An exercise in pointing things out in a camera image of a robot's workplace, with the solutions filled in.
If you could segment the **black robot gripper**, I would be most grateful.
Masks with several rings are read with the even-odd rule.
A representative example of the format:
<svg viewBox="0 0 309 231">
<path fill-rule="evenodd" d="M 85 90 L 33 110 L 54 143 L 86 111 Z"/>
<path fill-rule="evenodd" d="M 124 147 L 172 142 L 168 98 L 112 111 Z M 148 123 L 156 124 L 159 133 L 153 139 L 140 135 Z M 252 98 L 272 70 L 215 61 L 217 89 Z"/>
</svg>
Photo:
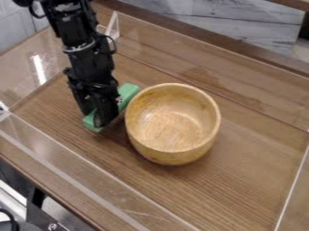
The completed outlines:
<svg viewBox="0 0 309 231">
<path fill-rule="evenodd" d="M 80 111 L 88 115 L 94 108 L 93 126 L 104 127 L 117 117 L 114 50 L 109 42 L 81 42 L 65 44 L 62 52 L 69 60 L 64 73 Z"/>
</svg>

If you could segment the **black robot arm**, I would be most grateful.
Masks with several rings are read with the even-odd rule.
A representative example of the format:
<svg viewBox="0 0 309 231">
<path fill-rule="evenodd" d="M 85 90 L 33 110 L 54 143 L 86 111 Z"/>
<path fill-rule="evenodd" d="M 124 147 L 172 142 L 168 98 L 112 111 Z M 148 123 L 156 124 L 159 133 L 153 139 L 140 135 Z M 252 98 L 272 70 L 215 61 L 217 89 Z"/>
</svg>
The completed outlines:
<svg viewBox="0 0 309 231">
<path fill-rule="evenodd" d="M 30 15 L 46 18 L 62 42 L 69 67 L 62 70 L 68 87 L 81 113 L 93 113 L 93 126 L 108 125 L 117 117 L 117 81 L 112 76 L 114 62 L 110 36 L 96 31 L 92 0 L 11 0 L 26 7 Z"/>
</svg>

